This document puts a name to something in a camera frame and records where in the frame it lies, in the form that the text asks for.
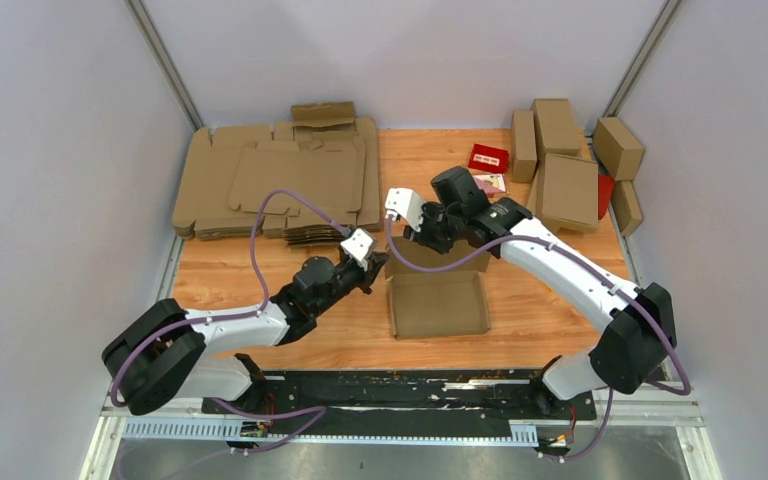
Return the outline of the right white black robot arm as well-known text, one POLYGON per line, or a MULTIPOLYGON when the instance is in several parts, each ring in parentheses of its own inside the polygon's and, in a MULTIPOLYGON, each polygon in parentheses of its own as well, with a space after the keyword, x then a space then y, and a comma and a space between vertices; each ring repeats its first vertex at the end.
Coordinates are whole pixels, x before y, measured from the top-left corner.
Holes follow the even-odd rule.
POLYGON ((403 220, 404 239, 439 254, 465 241, 473 259, 489 253, 518 266, 561 295, 601 333, 590 349, 559 356, 532 380, 531 403, 544 417, 556 417, 579 394, 610 388, 633 394, 677 345, 672 300, 657 283, 643 288, 618 277, 552 233, 524 205, 490 199, 464 167, 452 167, 431 181, 437 196, 392 188, 386 218, 403 220))

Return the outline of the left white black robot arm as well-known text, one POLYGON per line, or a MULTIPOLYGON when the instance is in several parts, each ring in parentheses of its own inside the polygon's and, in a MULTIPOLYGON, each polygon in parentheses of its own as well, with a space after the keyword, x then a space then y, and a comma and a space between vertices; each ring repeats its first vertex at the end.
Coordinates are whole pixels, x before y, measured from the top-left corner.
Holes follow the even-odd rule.
POLYGON ((133 415, 175 398, 219 398, 243 413, 258 411, 265 378, 243 348, 300 340, 350 293, 369 294, 388 258, 374 252, 360 265, 346 253, 339 263, 311 257, 264 304, 207 311, 186 310, 173 298, 157 301, 102 352, 113 379, 111 402, 133 415))

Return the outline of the brown cardboard box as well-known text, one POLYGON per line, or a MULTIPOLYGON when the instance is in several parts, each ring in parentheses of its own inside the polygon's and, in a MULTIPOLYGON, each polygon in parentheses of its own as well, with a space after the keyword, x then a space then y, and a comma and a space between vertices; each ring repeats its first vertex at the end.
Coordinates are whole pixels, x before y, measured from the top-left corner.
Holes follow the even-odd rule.
POLYGON ((427 273, 391 255, 384 273, 393 337, 403 341, 487 333, 483 274, 490 260, 490 254, 482 253, 454 269, 427 273))

